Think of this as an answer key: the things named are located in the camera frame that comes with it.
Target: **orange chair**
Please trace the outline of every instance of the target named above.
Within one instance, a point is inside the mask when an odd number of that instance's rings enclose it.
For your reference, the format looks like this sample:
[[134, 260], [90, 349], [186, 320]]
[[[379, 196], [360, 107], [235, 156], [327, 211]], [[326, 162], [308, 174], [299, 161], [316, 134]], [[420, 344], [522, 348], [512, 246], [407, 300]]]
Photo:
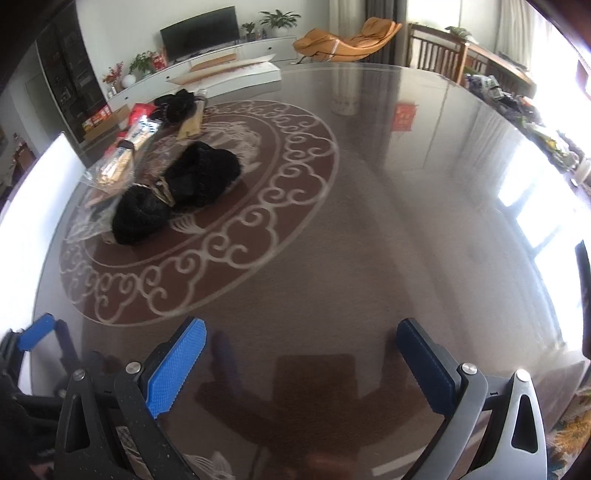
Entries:
[[401, 28], [402, 24], [392, 20], [372, 17], [365, 22], [361, 33], [354, 37], [340, 38], [315, 28], [304, 38], [296, 40], [294, 48], [304, 58], [320, 61], [361, 60], [386, 45]]

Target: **plastic bag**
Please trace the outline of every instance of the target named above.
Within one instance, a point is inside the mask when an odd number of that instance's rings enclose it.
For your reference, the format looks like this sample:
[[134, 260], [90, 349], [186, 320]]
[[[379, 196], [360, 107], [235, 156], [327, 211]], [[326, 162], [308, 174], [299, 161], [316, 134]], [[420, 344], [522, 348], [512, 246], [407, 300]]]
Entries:
[[105, 243], [115, 243], [115, 237], [111, 232], [111, 224], [122, 193], [108, 197], [98, 203], [91, 203], [94, 192], [95, 190], [89, 190], [82, 199], [82, 203], [76, 210], [76, 216], [73, 218], [66, 234], [66, 243], [77, 243], [96, 235], [101, 235]]
[[82, 181], [104, 192], [105, 198], [125, 190], [134, 181], [135, 169], [160, 127], [160, 121], [142, 115], [115, 148], [108, 148], [105, 155], [86, 170]]
[[137, 167], [135, 171], [135, 181], [137, 183], [150, 185], [157, 181], [160, 175], [179, 158], [181, 153], [195, 142], [195, 140], [178, 140], [178, 131], [176, 129], [169, 131], [168, 135], [154, 140], [142, 164]]

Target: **cardboard box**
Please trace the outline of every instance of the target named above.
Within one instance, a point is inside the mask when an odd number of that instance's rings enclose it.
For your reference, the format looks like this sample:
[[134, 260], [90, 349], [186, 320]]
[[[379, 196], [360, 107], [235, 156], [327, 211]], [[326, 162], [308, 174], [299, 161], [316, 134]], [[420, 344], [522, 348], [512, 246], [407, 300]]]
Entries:
[[86, 135], [84, 135], [84, 140], [86, 140], [87, 142], [92, 142], [102, 134], [108, 132], [112, 128], [115, 128], [118, 124], [127, 122], [128, 116], [129, 107], [127, 105], [124, 105], [119, 110], [113, 112], [107, 120], [103, 120], [99, 125], [94, 127], [92, 130], [88, 131]]

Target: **television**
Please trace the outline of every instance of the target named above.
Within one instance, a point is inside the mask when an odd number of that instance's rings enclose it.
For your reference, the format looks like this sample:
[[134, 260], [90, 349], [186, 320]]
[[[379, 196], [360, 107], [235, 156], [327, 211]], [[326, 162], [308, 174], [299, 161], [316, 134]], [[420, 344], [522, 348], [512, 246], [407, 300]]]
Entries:
[[236, 9], [221, 8], [160, 30], [169, 61], [240, 40]]

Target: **tv stand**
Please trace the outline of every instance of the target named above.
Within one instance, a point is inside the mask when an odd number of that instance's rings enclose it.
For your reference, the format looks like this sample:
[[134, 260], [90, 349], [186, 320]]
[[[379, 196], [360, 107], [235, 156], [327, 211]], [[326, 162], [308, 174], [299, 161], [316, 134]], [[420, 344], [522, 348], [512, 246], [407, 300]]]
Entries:
[[128, 105], [133, 108], [136, 103], [148, 103], [155, 98], [174, 92], [178, 85], [170, 83], [169, 80], [187, 73], [193, 66], [204, 61], [213, 60], [232, 53], [236, 54], [238, 60], [255, 59], [263, 55], [275, 54], [274, 63], [297, 60], [296, 51], [293, 48], [295, 37], [265, 38], [251, 42], [238, 43], [229, 46], [216, 47], [213, 51], [207, 53], [198, 53], [186, 60], [179, 61], [144, 77], [135, 82], [131, 87], [126, 88], [117, 95], [107, 100], [112, 111]]

